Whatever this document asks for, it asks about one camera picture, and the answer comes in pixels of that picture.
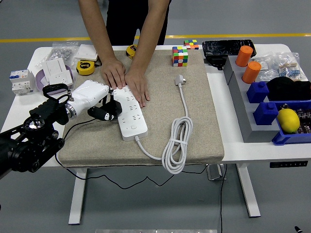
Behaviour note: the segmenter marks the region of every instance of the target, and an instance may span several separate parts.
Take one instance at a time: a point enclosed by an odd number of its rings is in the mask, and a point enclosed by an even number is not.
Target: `plastic bag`
[[[262,57],[255,57],[252,60],[259,62],[261,64],[261,70],[258,74],[260,81],[270,81],[276,77],[279,77],[278,71],[275,68],[275,63],[273,61],[274,54],[272,52],[262,56]]]
[[[296,52],[276,53],[276,67],[280,77],[287,77],[291,80],[301,80],[299,54]]]
[[[252,59],[261,64],[259,79],[270,81],[276,77],[288,77],[294,81],[306,79],[299,65],[299,54],[296,52],[268,53]]]
[[[73,67],[76,59],[75,55],[78,51],[78,42],[53,42],[52,50],[43,60],[36,66],[42,68],[42,64],[46,61],[63,58],[65,65]]]

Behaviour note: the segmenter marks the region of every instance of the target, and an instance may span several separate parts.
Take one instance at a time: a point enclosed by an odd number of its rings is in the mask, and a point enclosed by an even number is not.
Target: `person's arm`
[[[140,107],[150,100],[145,72],[155,51],[163,27],[169,0],[148,0],[149,11],[142,27],[138,47],[125,81],[132,90]]]
[[[125,86],[125,67],[116,58],[97,0],[79,0],[82,19],[94,48],[101,59],[102,76],[113,89]]]

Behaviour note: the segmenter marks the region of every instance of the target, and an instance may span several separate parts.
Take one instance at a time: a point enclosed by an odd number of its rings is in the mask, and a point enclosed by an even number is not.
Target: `white power cord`
[[[185,108],[185,113],[186,116],[177,118],[173,121],[172,123],[172,130],[171,130],[171,137],[169,139],[169,142],[167,143],[163,154],[162,158],[157,158],[149,154],[144,147],[141,145],[139,137],[135,136],[135,140],[141,150],[150,158],[155,159],[155,160],[161,160],[163,167],[168,170],[171,174],[178,174],[180,173],[186,163],[186,157],[187,157],[187,146],[188,146],[188,141],[190,138],[190,135],[192,134],[193,130],[193,122],[190,117],[188,117],[188,110],[184,98],[184,94],[182,91],[182,83],[185,80],[181,75],[179,75],[175,79],[175,84],[178,85],[179,90],[180,90],[180,96]],[[178,161],[174,160],[173,156],[176,155],[176,153],[181,150],[180,156]]]

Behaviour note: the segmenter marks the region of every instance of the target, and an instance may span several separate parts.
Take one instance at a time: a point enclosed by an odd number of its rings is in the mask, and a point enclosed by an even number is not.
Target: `yellow tape measure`
[[[133,59],[135,52],[136,52],[136,49],[137,49],[137,45],[130,45],[129,47],[127,47],[126,56]]]
[[[95,62],[93,61],[79,61],[77,64],[77,72],[80,75],[90,75],[95,71]]]

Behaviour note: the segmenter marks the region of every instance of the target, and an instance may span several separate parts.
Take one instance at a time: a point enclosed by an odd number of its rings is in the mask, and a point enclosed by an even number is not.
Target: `yellow floor line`
[[[167,35],[166,39],[189,38],[249,38],[249,37],[308,37],[311,33],[271,33],[271,34],[193,34],[193,35]],[[24,39],[0,39],[0,43],[22,42],[47,42],[47,41],[81,41],[90,40],[89,37],[57,37],[57,38],[24,38]]]

